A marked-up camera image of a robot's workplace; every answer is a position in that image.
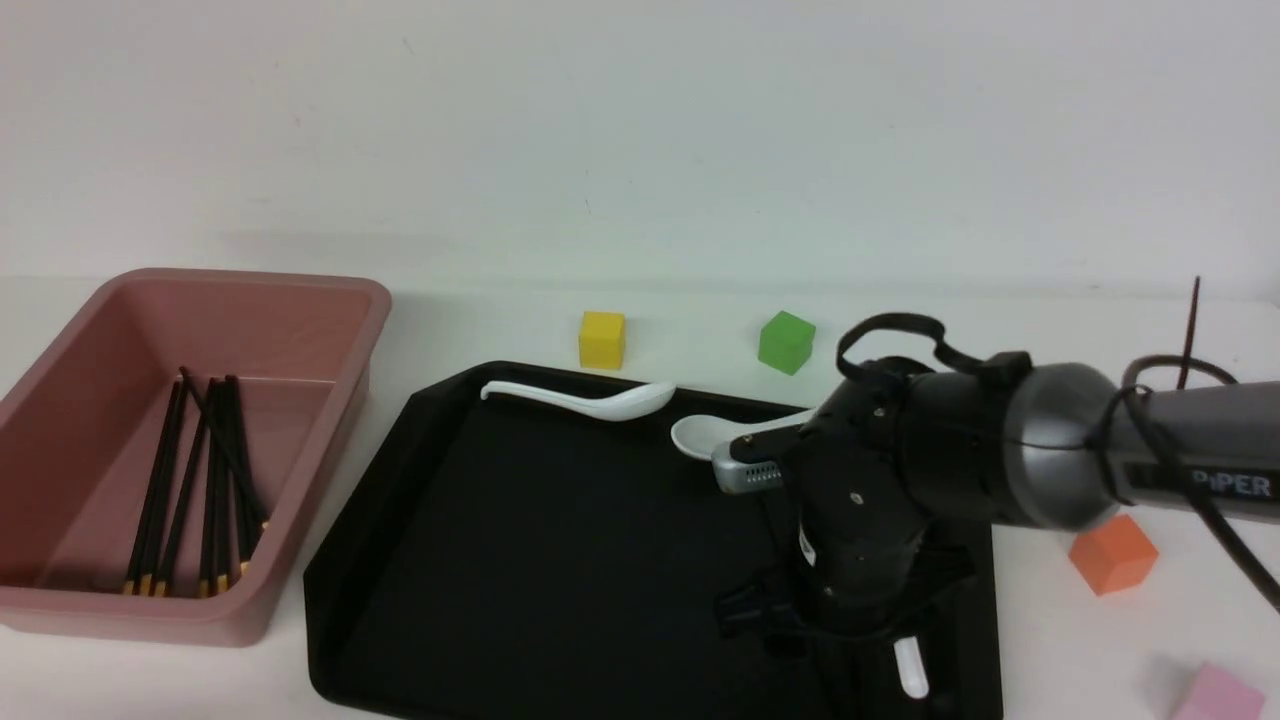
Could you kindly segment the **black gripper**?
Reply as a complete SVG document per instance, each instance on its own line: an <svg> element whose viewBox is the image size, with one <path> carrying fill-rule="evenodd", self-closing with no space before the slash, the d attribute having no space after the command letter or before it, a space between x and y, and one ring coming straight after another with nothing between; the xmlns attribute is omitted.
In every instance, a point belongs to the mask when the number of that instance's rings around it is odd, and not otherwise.
<svg viewBox="0 0 1280 720"><path fill-rule="evenodd" d="M765 652L780 661L847 661L842 635L950 629L972 557L927 542L934 514L916 500L905 457L908 436L928 418L960 416L957 400L970 398L975 382L905 357L846 365L783 454L797 506L791 594L774 585L718 594L719 635L765 635Z"/></svg>

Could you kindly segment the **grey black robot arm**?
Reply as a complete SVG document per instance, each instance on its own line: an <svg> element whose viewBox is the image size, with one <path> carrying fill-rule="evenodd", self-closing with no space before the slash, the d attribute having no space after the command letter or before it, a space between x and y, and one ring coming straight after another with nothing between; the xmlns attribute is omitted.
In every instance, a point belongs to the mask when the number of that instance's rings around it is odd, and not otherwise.
<svg viewBox="0 0 1280 720"><path fill-rule="evenodd" d="M795 548L781 568L716 600L727 637L897 641L918 634L975 571L937 544L942 521L1083 532L1120 507L1185 509L1245 568L1233 520L1277 520L1277 383L1148 391L1079 363L1000 354L933 372L905 357L850 366L819 406L744 430L713 456L723 492L783 489Z"/></svg>

